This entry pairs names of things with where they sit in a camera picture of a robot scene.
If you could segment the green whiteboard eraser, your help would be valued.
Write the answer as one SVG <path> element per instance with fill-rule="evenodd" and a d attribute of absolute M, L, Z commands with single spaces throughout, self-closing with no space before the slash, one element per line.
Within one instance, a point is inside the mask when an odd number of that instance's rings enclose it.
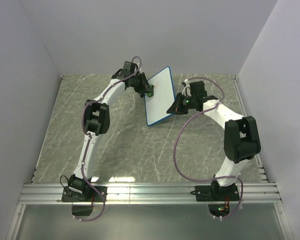
<path fill-rule="evenodd" d="M 149 98 L 154 96 L 154 85 L 153 84 L 149 85 L 146 95 Z"/>

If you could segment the blue framed whiteboard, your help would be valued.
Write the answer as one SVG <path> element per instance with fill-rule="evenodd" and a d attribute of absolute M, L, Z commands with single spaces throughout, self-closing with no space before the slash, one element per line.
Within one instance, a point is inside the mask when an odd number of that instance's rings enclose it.
<path fill-rule="evenodd" d="M 144 98 L 146 124 L 150 127 L 172 115 L 167 113 L 176 98 L 170 66 L 153 75 L 148 83 L 154 87 L 153 96 Z"/>

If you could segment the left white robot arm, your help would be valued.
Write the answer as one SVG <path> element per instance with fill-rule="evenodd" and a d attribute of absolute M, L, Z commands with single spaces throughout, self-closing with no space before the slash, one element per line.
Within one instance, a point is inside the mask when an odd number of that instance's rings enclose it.
<path fill-rule="evenodd" d="M 99 144 L 110 127 L 110 107 L 130 87 L 141 97 L 154 96 L 154 87 L 149 84 L 141 66 L 141 61 L 125 61 L 123 67 L 112 75 L 101 94 L 88 99 L 84 104 L 81 117 L 83 146 L 77 167 L 68 180 L 69 190 L 79 201 L 88 200 L 94 192 L 91 187 L 93 161 Z"/>

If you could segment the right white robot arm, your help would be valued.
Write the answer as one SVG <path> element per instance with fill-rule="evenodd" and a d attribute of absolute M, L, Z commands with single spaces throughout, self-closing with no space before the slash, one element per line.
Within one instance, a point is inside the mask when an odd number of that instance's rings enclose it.
<path fill-rule="evenodd" d="M 243 116 L 226 107 L 222 98 L 208 95 L 204 77 L 192 77 L 183 81 L 183 90 L 178 92 L 168 114 L 186 115 L 196 110 L 214 120 L 224 130 L 223 150 L 225 159 L 219 171 L 210 178 L 207 191 L 198 190 L 197 195 L 210 201 L 222 201 L 226 197 L 239 200 L 236 181 L 247 162 L 261 151 L 256 119 Z"/>

